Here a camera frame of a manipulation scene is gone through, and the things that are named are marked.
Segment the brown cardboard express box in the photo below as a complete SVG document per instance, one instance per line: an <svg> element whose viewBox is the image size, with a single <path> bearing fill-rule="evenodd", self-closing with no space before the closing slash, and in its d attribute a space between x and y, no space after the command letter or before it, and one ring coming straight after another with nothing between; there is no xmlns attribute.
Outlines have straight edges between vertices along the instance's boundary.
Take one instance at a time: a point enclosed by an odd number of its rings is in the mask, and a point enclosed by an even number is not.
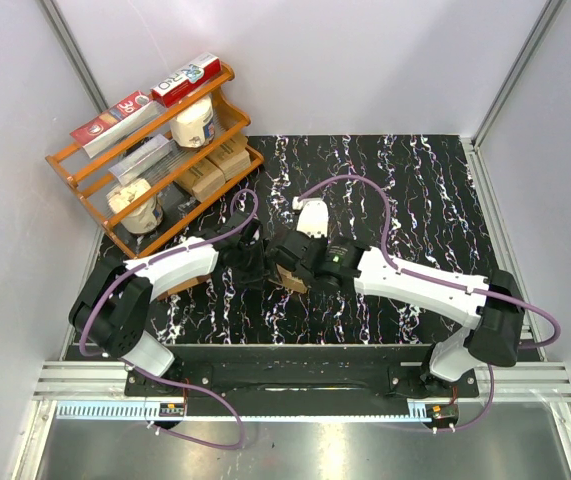
<svg viewBox="0 0 571 480"><path fill-rule="evenodd" d="M278 264L275 265L272 282L300 294L305 294L308 291L308 287L302 279Z"/></svg>

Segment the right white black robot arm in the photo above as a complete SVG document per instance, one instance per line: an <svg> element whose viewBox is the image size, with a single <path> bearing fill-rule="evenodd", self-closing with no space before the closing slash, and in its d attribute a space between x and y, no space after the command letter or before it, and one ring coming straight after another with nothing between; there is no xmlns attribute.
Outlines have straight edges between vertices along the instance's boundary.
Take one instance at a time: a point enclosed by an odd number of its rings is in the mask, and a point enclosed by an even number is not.
<svg viewBox="0 0 571 480"><path fill-rule="evenodd" d="M285 231L269 241L266 257L308 288L351 291L411 304L459 324L435 343L411 384L433 396L451 389L481 364L517 363L524 312L514 277L445 272L386 258L379 248L339 237L333 241Z"/></svg>

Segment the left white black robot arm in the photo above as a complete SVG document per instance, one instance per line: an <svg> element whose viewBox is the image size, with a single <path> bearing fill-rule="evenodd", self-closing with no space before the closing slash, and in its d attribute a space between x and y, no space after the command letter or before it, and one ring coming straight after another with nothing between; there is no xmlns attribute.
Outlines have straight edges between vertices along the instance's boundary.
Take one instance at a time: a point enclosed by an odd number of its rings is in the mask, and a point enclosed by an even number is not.
<svg viewBox="0 0 571 480"><path fill-rule="evenodd" d="M263 273L262 225L237 211L223 226L205 229L179 245L140 259L96 262L68 315L81 334L87 356L105 353L147 372L147 384L160 395L178 390L176 357L146 331L148 310L160 295L219 267L260 282Z"/></svg>

